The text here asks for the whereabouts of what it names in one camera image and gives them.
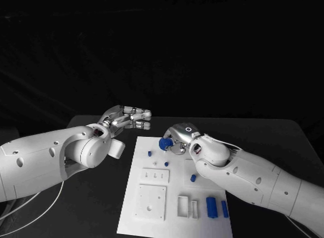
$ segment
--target black curtain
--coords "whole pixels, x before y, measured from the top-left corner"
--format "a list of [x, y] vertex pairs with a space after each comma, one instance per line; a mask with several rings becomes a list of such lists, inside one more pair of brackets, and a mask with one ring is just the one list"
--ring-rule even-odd
[[0, 125], [26, 136], [121, 104], [291, 119], [322, 143], [324, 7], [151, 2], [0, 8]]

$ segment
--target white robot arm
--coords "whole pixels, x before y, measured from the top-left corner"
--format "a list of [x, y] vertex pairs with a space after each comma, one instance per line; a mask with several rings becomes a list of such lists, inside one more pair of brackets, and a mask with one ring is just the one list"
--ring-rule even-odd
[[173, 125], [161, 140], [165, 141], [163, 150], [174, 154], [184, 154], [188, 150], [199, 174], [230, 194], [286, 215], [324, 238], [322, 187], [294, 177], [240, 148], [229, 149], [224, 142], [200, 135], [190, 123]]
[[151, 111], [115, 106], [98, 123], [23, 137], [0, 146], [0, 202], [33, 195], [93, 168], [106, 154], [119, 158], [124, 128], [150, 129]]

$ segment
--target black table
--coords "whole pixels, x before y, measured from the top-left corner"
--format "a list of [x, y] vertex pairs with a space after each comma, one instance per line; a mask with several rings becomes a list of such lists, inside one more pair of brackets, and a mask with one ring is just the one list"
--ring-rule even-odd
[[[67, 127], [88, 125], [99, 117], [76, 116]], [[119, 160], [108, 156], [96, 168], [75, 174], [65, 181], [59, 200], [49, 212], [29, 227], [6, 237], [128, 238], [115, 231], [137, 136], [161, 137], [167, 128], [181, 122], [191, 122], [201, 133], [237, 145], [292, 175], [324, 187], [324, 166], [294, 121], [152, 117], [148, 131], [125, 129], [116, 137], [125, 143]], [[21, 227], [42, 214], [55, 200], [59, 188], [57, 184], [43, 191], [23, 207], [10, 230]], [[282, 214], [245, 203], [229, 193], [226, 195], [233, 238], [305, 238]]]

